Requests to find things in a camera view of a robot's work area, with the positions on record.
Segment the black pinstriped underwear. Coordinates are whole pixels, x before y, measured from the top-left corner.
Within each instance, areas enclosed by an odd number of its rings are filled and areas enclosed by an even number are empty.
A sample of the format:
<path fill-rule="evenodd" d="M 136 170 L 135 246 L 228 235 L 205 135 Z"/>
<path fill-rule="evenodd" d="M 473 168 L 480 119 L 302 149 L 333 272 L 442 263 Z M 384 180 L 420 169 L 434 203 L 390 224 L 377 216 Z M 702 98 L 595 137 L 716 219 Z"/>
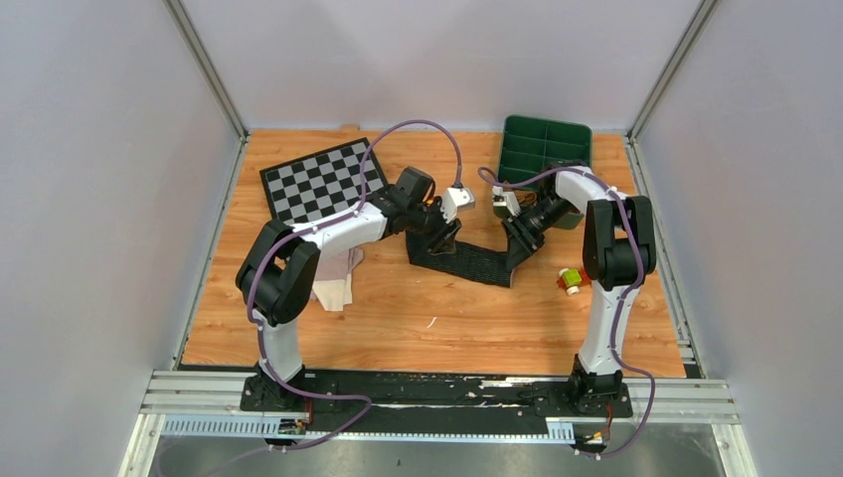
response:
<path fill-rule="evenodd" d="M 406 250 L 411 265 L 472 282 L 511 287 L 513 272 L 506 269 L 507 254 L 504 251 L 457 241 L 454 252 L 432 254 L 425 245 L 425 236 L 406 234 Z"/>

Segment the brown underwear white waistband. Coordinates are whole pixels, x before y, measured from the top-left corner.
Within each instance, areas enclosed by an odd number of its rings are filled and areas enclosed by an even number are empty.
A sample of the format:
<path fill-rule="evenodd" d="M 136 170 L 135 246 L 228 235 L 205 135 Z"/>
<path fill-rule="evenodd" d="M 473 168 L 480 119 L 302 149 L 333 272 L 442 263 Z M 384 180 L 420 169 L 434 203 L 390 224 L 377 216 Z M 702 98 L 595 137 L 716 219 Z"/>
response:
<path fill-rule="evenodd" d="M 534 191 L 516 191 L 515 196 L 520 208 L 527 208 L 537 201 L 537 193 Z"/>

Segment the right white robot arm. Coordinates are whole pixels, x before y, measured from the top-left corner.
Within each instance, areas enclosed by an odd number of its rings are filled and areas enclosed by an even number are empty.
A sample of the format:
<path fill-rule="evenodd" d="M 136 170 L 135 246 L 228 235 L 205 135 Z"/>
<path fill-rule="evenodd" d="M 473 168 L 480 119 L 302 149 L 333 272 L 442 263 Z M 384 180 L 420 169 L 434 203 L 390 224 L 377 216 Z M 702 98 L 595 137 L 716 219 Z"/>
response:
<path fill-rule="evenodd" d="M 580 414 L 615 405 L 623 397 L 622 346 L 631 307 L 657 257 L 651 201 L 607 185 L 588 166 L 548 169 L 537 203 L 503 220 L 506 266 L 514 269 L 544 244 L 545 232 L 563 215 L 577 211 L 585 220 L 583 266 L 591 283 L 585 340 L 575 356 L 563 392 Z"/>

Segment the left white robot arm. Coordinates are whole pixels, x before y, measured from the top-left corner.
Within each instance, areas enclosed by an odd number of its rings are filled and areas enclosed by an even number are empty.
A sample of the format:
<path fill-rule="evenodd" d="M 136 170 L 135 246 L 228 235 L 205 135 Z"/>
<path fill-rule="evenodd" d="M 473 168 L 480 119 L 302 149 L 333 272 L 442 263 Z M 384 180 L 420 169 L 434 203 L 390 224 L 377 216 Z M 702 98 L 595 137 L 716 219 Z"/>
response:
<path fill-rule="evenodd" d="M 434 193 L 433 186 L 431 176 L 408 167 L 396 183 L 364 191 L 339 213 L 297 226 L 281 220 L 263 226 L 236 276 L 257 333 L 255 398 L 292 410 L 315 397 L 297 378 L 304 366 L 296 320 L 306 307 L 322 259 L 401 233 L 427 235 L 432 253 L 454 250 L 461 227 L 457 215 L 472 208 L 475 200 L 460 184 L 441 194 Z"/>

